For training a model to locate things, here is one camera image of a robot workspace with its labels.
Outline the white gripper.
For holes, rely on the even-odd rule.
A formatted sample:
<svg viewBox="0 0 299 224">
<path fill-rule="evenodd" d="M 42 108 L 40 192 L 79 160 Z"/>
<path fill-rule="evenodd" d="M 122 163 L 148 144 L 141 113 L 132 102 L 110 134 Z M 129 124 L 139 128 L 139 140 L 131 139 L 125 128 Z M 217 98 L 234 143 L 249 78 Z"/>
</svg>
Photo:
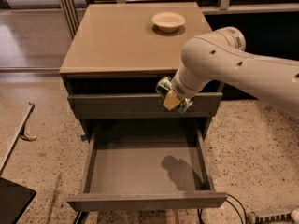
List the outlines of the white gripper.
<svg viewBox="0 0 299 224">
<path fill-rule="evenodd" d="M 209 82 L 208 78 L 197 76 L 194 72 L 181 66 L 171 80 L 172 90 L 165 96 L 163 106 L 172 110 L 182 99 L 191 99 Z"/>
</svg>

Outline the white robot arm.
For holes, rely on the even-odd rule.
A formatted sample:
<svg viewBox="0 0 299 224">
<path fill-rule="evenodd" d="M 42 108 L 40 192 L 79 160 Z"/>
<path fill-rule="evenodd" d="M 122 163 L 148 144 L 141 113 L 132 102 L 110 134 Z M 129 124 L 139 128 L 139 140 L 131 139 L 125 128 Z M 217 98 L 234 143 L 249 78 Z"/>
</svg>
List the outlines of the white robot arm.
<svg viewBox="0 0 299 224">
<path fill-rule="evenodd" d="M 244 36 L 234 27 L 188 40 L 164 106 L 171 110 L 217 80 L 298 118 L 299 62 L 247 53 L 245 46 Z"/>
</svg>

